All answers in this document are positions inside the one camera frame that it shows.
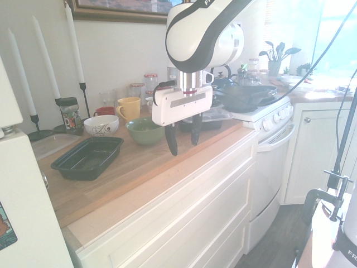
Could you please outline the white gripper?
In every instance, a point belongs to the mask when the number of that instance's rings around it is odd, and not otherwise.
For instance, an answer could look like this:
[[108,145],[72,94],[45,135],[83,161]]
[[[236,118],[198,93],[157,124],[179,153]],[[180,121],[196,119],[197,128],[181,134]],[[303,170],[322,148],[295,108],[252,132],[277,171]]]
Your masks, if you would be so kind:
[[163,89],[155,93],[156,104],[152,105],[152,120],[159,126],[165,126],[165,137],[168,147],[177,156],[176,128],[172,123],[192,117],[191,143],[196,146],[201,131],[202,112],[210,109],[213,99],[213,88],[210,85],[197,88],[192,97],[184,97],[180,89]]

